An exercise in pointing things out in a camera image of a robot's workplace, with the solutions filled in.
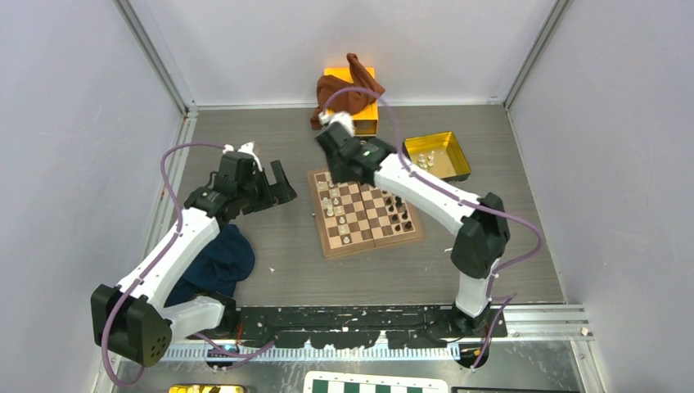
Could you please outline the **wooden chess board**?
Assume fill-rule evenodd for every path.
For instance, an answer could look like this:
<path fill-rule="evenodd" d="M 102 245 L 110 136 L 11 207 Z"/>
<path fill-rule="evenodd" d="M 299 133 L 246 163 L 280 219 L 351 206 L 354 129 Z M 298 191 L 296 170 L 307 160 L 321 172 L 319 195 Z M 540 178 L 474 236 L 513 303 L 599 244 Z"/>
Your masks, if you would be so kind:
<path fill-rule="evenodd" d="M 319 190 L 319 182 L 325 182 L 327 188 Z M 399 246 L 424 237 L 417 208 L 390 192 L 367 183 L 335 183 L 327 169 L 308 172 L 308 187 L 322 252 L 327 258 Z M 335 197 L 340 199 L 338 206 L 333 204 Z M 331 201 L 329 210 L 322 207 L 324 198 Z M 345 217 L 344 224 L 339 224 L 341 216 Z M 403 224 L 408 221 L 412 222 L 412 230 L 404 232 Z M 347 225 L 349 231 L 340 234 L 340 225 Z M 343 243 L 344 236 L 349 236 L 349 244 Z"/>

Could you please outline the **yellow metal tray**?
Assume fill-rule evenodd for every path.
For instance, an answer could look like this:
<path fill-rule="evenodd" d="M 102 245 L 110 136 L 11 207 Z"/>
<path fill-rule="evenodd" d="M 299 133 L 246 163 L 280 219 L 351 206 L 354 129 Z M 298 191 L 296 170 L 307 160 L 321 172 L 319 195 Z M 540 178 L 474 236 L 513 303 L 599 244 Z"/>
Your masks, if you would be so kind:
<path fill-rule="evenodd" d="M 462 182 L 471 174 L 471 167 L 452 131 L 406 138 L 403 152 L 421 169 L 446 182 Z"/>

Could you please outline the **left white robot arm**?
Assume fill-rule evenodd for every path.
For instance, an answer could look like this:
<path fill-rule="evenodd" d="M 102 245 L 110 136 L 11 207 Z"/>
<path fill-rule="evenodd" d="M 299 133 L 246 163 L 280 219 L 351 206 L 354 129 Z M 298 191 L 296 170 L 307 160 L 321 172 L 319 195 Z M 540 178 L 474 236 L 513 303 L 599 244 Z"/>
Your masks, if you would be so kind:
<path fill-rule="evenodd" d="M 157 364 L 175 342 L 210 330 L 233 335 L 238 315 L 208 293 L 178 305 L 166 301 L 195 257 L 239 215 L 293 201 L 297 194 L 279 160 L 262 165 L 254 145 L 224 145 L 207 184 L 175 201 L 177 219 L 160 243 L 114 286 L 91 295 L 92 331 L 102 355 L 113 352 L 143 367 Z"/>

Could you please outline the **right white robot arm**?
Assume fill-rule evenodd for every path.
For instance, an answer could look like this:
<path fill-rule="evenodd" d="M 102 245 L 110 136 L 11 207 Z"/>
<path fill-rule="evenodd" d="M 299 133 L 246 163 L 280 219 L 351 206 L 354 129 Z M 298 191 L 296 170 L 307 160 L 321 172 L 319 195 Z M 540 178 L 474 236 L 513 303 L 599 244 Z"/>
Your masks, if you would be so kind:
<path fill-rule="evenodd" d="M 318 122 L 316 141 L 334 182 L 367 183 L 402 197 L 454 235 L 450 258 L 460 273 L 454 324 L 462 335 L 476 335 L 487 321 L 491 270 L 510 238 L 501 199 L 492 193 L 480 197 L 464 192 L 379 138 L 362 142 L 347 112 L 322 112 Z"/>

